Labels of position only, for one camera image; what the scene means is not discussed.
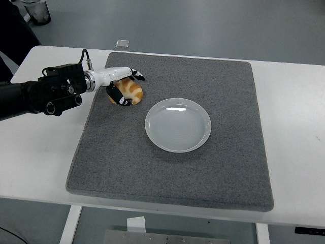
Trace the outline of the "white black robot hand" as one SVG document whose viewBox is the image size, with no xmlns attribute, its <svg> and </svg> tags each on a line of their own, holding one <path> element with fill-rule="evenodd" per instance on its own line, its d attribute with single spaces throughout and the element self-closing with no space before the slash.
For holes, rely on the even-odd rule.
<svg viewBox="0 0 325 244">
<path fill-rule="evenodd" d="M 129 67 L 114 67 L 92 73 L 94 88 L 105 87 L 105 91 L 113 104 L 129 106 L 137 105 L 143 97 L 143 90 L 135 80 L 144 81 L 144 76 Z"/>
</svg>

